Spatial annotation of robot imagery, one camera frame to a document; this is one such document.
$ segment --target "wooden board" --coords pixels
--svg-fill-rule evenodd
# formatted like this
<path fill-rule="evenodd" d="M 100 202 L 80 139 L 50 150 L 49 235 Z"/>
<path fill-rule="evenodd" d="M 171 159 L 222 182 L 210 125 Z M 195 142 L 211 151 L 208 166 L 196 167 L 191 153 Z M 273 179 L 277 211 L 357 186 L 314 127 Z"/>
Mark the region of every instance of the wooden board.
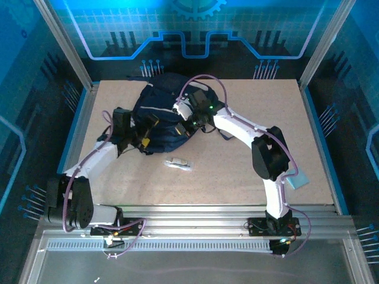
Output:
<path fill-rule="evenodd" d="M 203 80 L 223 101 L 216 81 Z M 282 129 L 290 152 L 310 179 L 293 190 L 286 184 L 291 204 L 332 204 L 329 185 L 316 148 L 303 100 L 295 80 L 223 80 L 228 104 L 247 119 Z M 82 147 L 89 153 L 107 123 L 103 109 L 132 109 L 145 82 L 101 81 Z M 194 162 L 193 172 L 163 164 L 166 157 Z M 252 168 L 250 149 L 241 141 L 223 140 L 217 132 L 196 133 L 171 153 L 145 156 L 132 150 L 120 156 L 91 185 L 95 203 L 109 205 L 266 204 L 262 179 Z"/>

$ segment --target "purple cable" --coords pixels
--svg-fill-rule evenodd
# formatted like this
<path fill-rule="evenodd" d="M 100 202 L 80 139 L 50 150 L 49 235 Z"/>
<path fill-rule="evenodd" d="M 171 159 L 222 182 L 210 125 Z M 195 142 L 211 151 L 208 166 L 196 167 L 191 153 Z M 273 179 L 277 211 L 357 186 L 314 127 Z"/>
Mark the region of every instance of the purple cable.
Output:
<path fill-rule="evenodd" d="M 108 111 L 102 111 L 102 117 L 104 117 L 104 119 L 106 120 L 106 122 L 109 122 L 110 124 L 110 132 L 109 132 L 109 135 L 108 137 L 104 140 L 104 142 L 99 146 L 97 147 L 95 150 L 93 150 L 92 152 L 90 152 L 78 165 L 78 167 L 75 169 L 74 173 L 72 174 L 72 176 L 70 177 L 70 180 L 69 180 L 69 183 L 67 184 L 67 188 L 66 188 L 66 193 L 65 193 L 65 198 L 64 198 L 64 201 L 63 201 L 63 212 L 62 212 L 62 224 L 63 224 L 63 230 L 64 232 L 66 233 L 69 233 L 69 232 L 72 232 L 75 228 L 70 228 L 70 229 L 67 229 L 67 207 L 68 207 L 68 201 L 69 201 L 69 193 L 70 193 L 70 190 L 71 190 L 71 187 L 72 187 L 72 183 L 73 183 L 73 180 L 75 179 L 76 175 L 81 171 L 83 165 L 98 151 L 100 151 L 100 149 L 102 149 L 104 147 L 104 145 L 110 140 L 111 136 L 112 136 L 112 133 L 113 133 L 113 119 L 112 119 L 112 116 L 111 114 L 108 112 Z"/>
<path fill-rule="evenodd" d="M 141 235 L 142 235 L 142 232 L 143 232 L 143 230 L 144 230 L 144 228 L 145 228 L 145 226 L 146 226 L 146 219 L 139 219 L 139 220 L 137 220 L 137 221 L 135 221 L 135 222 L 132 222 L 132 223 L 130 223 L 130 224 L 128 224 L 128 225 L 124 225 L 124 226 L 120 226 L 120 227 L 110 227 L 110 228 L 112 228 L 112 229 L 115 229 L 115 228 L 117 228 L 116 230 L 122 230 L 123 228 L 127 228 L 127 227 L 129 227 L 129 226 L 132 226 L 132 225 L 135 225 L 135 224 L 137 224 L 138 222 L 140 222 L 140 221 L 142 221 L 143 223 L 142 223 L 142 228 L 140 229 L 140 231 L 138 232 L 138 235 L 136 235 L 136 238 L 131 242 L 131 244 L 130 244 L 130 246 L 128 246 L 122 253 L 119 253 L 119 254 L 114 254 L 114 255 L 112 255 L 112 254 L 106 254 L 104 251 L 103 251 L 103 253 L 106 255 L 106 256 L 108 256 L 108 257 L 113 257 L 114 259 L 116 259 L 116 258 L 118 258 L 119 256 L 122 256 L 122 255 L 124 255 L 124 254 L 126 254 L 135 244 L 136 244 L 136 242 L 137 242 L 137 240 L 138 240 L 138 238 L 139 237 L 141 237 Z"/>
<path fill-rule="evenodd" d="M 241 122 L 242 124 L 246 125 L 247 127 L 250 127 L 251 129 L 253 129 L 254 131 L 257 131 L 257 132 L 260 132 L 262 134 L 266 134 L 268 137 L 270 137 L 271 139 L 273 139 L 276 143 L 278 143 L 278 145 L 283 149 L 283 151 L 285 152 L 285 154 L 287 155 L 287 157 L 290 159 L 293 167 L 294 167 L 294 170 L 295 172 L 294 173 L 290 173 L 290 174 L 287 174 L 287 175 L 284 175 L 284 176 L 281 176 L 281 179 L 280 179 L 280 192 L 281 192 L 281 195 L 282 195 L 282 198 L 283 198 L 283 202 L 284 202 L 284 205 L 290 209 L 290 210 L 293 210 L 295 212 L 298 212 L 298 213 L 301 213 L 305 216 L 305 218 L 307 219 L 308 221 L 308 224 L 309 224 L 309 229 L 308 229 L 308 232 L 307 232 L 307 236 L 306 238 L 304 239 L 304 241 L 302 242 L 302 244 L 297 248 L 295 249 L 293 252 L 291 252 L 290 254 L 288 254 L 287 256 L 291 256 L 291 255 L 294 255 L 296 253 L 298 253 L 305 245 L 305 243 L 308 241 L 309 237 L 310 237 L 310 233 L 311 233 L 311 229 L 312 229 L 312 225 L 311 225 L 311 222 L 310 222 L 310 219 L 308 217 L 308 215 L 306 213 L 304 213 L 303 211 L 301 210 L 297 210 L 291 206 L 289 206 L 287 204 L 287 201 L 285 200 L 285 191 L 284 191 L 284 180 L 285 178 L 288 178 L 290 176 L 297 176 L 298 175 L 298 167 L 297 167 L 297 164 L 295 162 L 295 159 L 293 158 L 293 156 L 291 155 L 290 151 L 288 151 L 287 147 L 279 140 L 277 139 L 274 135 L 272 135 L 271 133 L 267 132 L 267 131 L 264 131 L 264 130 L 261 130 L 261 129 L 258 129 L 258 128 L 255 128 L 254 125 L 248 123 L 247 121 L 245 120 L 242 120 L 240 119 L 239 117 L 235 116 L 232 114 L 232 112 L 229 110 L 229 107 L 227 105 L 227 91 L 226 91 L 226 88 L 223 84 L 223 82 L 221 82 L 221 80 L 213 75 L 209 75 L 209 74 L 200 74 L 200 75 L 197 75 L 197 76 L 194 76 L 192 77 L 191 79 L 189 79 L 186 84 L 184 84 L 182 90 L 180 91 L 180 94 L 179 94 L 179 97 L 178 99 L 176 100 L 177 102 L 180 101 L 180 99 L 182 98 L 182 95 L 183 95 L 183 92 L 184 92 L 184 89 L 194 80 L 198 79 L 198 78 L 201 78 L 201 77 L 206 77 L 206 78 L 211 78 L 211 79 L 214 79 L 216 81 L 218 81 L 218 83 L 221 85 L 221 87 L 223 88 L 223 91 L 224 91 L 224 98 L 225 98 L 225 110 L 226 112 L 235 120 Z"/>

